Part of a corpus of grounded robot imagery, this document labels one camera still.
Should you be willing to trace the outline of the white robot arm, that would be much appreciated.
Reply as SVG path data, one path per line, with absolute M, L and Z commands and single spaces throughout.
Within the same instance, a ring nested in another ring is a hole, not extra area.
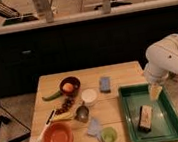
M 144 78 L 148 82 L 149 98 L 155 101 L 169 73 L 178 75 L 178 33 L 151 44 L 145 54 L 148 62 L 143 71 Z

